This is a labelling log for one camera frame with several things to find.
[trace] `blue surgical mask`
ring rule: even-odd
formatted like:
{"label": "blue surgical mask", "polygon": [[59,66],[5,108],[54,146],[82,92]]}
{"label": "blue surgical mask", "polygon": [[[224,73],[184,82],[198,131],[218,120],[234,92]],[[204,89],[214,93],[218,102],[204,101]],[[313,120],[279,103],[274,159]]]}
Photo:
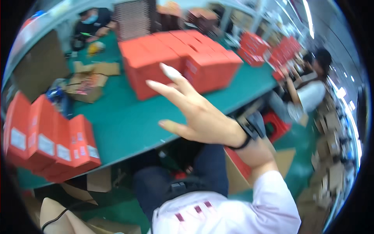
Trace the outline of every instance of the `blue surgical mask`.
{"label": "blue surgical mask", "polygon": [[98,18],[98,15],[97,14],[92,14],[90,17],[88,17],[88,19],[82,21],[82,23],[84,24],[93,24],[96,22]]}

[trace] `wrist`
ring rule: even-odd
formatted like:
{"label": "wrist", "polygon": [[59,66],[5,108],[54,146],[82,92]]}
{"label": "wrist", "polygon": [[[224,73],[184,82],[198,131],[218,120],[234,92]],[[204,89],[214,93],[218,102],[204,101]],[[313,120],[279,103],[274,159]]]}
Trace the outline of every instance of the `wrist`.
{"label": "wrist", "polygon": [[224,143],[226,146],[238,148],[242,146],[247,139],[247,134],[245,131],[240,127],[240,125],[233,119],[230,119],[230,123],[228,125],[229,132],[227,134],[226,142]]}

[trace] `red plastic stool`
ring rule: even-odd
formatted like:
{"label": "red plastic stool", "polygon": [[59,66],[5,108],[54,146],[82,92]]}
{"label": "red plastic stool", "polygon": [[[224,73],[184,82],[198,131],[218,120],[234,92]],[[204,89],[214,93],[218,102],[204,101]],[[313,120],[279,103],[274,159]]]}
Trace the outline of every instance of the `red plastic stool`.
{"label": "red plastic stool", "polygon": [[273,134],[269,137],[271,143],[282,137],[291,129],[292,124],[286,124],[285,122],[283,122],[273,111],[267,113],[262,117],[264,119],[265,125],[267,123],[271,123],[274,128]]}

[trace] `green tabletop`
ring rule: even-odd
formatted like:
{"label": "green tabletop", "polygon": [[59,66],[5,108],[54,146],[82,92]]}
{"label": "green tabletop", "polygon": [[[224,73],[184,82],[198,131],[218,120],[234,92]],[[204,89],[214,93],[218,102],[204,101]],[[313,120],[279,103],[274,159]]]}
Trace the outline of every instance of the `green tabletop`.
{"label": "green tabletop", "polygon": [[[91,123],[103,168],[134,155],[157,147],[175,139],[157,125],[160,119],[171,119],[185,123],[182,113],[162,96],[146,101],[136,99],[129,86],[122,66],[122,57],[114,33],[100,39],[106,45],[105,51],[92,57],[87,50],[78,52],[77,58],[68,61],[72,69],[73,61],[83,64],[95,62],[118,62],[121,75],[110,76],[103,88],[103,96],[94,104],[76,101],[74,115],[83,114]],[[230,113],[274,88],[272,68],[268,64],[252,68],[244,63],[238,70],[229,87],[204,96],[223,113]],[[23,189],[39,188],[50,184],[44,178],[32,175],[20,168],[18,180]]]}

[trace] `gray pants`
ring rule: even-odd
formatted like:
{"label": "gray pants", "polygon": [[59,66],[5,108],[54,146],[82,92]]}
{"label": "gray pants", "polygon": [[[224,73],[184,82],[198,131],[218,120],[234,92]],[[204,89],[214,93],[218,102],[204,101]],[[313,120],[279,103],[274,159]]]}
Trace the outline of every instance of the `gray pants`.
{"label": "gray pants", "polygon": [[269,93],[267,101],[270,108],[273,109],[277,116],[287,124],[299,121],[304,113],[301,105],[294,105],[292,102],[284,102],[274,91]]}

